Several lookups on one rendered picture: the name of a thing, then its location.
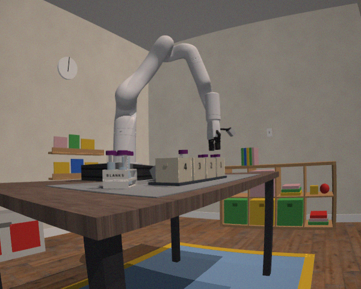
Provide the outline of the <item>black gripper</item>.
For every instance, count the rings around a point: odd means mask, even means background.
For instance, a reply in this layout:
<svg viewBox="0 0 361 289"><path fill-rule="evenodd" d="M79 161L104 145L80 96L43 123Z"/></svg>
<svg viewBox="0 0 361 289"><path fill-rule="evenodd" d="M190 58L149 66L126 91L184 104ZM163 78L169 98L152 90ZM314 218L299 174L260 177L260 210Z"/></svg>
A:
<svg viewBox="0 0 361 289"><path fill-rule="evenodd" d="M214 151L214 140L215 140L215 150L220 150L220 121L219 120L209 120L207 121L207 139L209 141L209 151ZM217 134L216 134L217 133ZM218 137L217 137L218 135ZM217 138L216 138L217 137Z"/></svg>

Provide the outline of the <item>white tube rack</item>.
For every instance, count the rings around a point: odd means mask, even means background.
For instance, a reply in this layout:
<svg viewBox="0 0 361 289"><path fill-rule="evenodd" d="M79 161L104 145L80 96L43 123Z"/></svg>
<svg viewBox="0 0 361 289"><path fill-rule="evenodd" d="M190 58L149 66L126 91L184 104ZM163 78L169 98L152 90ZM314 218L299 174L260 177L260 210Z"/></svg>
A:
<svg viewBox="0 0 361 289"><path fill-rule="evenodd" d="M134 177L128 178L128 171L134 171ZM103 188L129 189L137 186L137 169L102 170ZM129 181L132 183L129 185Z"/></svg>

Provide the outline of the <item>grey flat mat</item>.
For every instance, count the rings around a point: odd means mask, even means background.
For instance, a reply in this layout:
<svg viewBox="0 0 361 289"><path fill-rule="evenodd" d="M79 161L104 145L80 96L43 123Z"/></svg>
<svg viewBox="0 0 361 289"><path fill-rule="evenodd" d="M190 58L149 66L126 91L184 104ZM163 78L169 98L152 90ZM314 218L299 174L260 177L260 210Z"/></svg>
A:
<svg viewBox="0 0 361 289"><path fill-rule="evenodd" d="M165 196L171 196L174 194L185 193L188 191L198 190L202 188L212 187L215 185L220 185L230 181L231 179L237 177L238 175L225 175L227 178L216 179L212 181L199 182L195 184L181 185L181 186L169 186L169 185L148 185L148 180L137 181L137 186L129 189L116 189L116 188L103 188L102 185L99 185L95 182L91 183L82 183L82 184L62 184L62 185L46 185L46 187L55 187L55 188L64 188L69 190L79 190L79 191L89 191L95 193L105 193L105 194L117 194L124 196L136 196L136 197L151 197L159 198ZM140 186L143 187L140 187ZM92 187L91 187L92 186ZM144 188L145 187L145 188Z"/></svg>

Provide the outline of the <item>beige bucket adapter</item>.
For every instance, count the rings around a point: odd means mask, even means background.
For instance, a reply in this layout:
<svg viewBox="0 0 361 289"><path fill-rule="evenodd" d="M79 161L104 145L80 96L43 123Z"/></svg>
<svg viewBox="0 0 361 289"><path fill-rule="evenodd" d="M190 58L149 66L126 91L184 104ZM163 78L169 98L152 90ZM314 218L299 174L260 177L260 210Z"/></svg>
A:
<svg viewBox="0 0 361 289"><path fill-rule="evenodd" d="M205 179L205 158L192 158L193 181Z"/></svg>
<svg viewBox="0 0 361 289"><path fill-rule="evenodd" d="M215 158L216 177L225 176L224 158Z"/></svg>
<svg viewBox="0 0 361 289"><path fill-rule="evenodd" d="M192 158L155 158L156 182L192 181Z"/></svg>
<svg viewBox="0 0 361 289"><path fill-rule="evenodd" d="M205 158L205 176L206 179L216 177L215 158Z"/></svg>

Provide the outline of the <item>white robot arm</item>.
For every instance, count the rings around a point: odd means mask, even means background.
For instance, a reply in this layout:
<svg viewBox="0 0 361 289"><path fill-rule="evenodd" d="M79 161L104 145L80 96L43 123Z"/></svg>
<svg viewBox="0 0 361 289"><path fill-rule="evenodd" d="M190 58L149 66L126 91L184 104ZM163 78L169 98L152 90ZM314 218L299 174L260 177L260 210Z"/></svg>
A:
<svg viewBox="0 0 361 289"><path fill-rule="evenodd" d="M136 163L137 98L156 74L162 62L186 59L206 109L206 121L221 120L220 95L212 93L211 81L197 48L187 43L173 46L174 41L171 37L158 38L139 68L116 90L113 150L134 152L133 164L143 165Z"/></svg>

